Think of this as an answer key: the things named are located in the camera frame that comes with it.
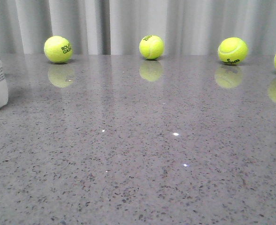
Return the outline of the middle back tennis ball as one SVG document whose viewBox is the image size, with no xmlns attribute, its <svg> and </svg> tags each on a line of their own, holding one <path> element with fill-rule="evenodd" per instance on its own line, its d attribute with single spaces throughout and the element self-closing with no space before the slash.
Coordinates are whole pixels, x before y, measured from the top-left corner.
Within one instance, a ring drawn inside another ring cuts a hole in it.
<svg viewBox="0 0 276 225">
<path fill-rule="evenodd" d="M 163 54 L 164 42 L 159 36 L 147 35 L 140 41 L 139 51 L 144 58 L 154 60 Z"/>
</svg>

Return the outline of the Roland Garros tennis ball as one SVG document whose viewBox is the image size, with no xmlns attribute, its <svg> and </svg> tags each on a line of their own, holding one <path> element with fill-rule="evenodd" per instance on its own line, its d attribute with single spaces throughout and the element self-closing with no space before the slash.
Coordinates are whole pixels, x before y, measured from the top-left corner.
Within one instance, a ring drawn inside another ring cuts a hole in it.
<svg viewBox="0 0 276 225">
<path fill-rule="evenodd" d="M 64 37 L 52 36 L 45 41 L 44 54 L 53 63 L 65 63 L 72 56 L 71 43 Z"/>
</svg>

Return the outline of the Wilson 3 tennis ball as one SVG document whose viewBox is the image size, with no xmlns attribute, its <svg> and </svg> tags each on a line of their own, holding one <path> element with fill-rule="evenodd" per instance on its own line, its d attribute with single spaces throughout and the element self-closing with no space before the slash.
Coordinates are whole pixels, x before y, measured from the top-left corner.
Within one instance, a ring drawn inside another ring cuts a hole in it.
<svg viewBox="0 0 276 225">
<path fill-rule="evenodd" d="M 242 62 L 248 53 L 246 42 L 238 37 L 230 37 L 223 40 L 217 49 L 219 59 L 225 64 L 238 64 Z"/>
</svg>

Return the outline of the grey pleated curtain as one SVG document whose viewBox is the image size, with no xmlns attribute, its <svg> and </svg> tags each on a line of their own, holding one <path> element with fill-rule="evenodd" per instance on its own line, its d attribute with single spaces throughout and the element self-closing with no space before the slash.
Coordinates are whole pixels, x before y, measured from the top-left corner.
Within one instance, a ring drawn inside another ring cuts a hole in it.
<svg viewBox="0 0 276 225">
<path fill-rule="evenodd" d="M 252 55 L 276 52 L 276 0 L 0 0 L 0 52 L 41 53 L 58 35 L 75 54 L 138 54 L 157 35 L 166 55 L 216 54 L 243 39 Z"/>
</svg>

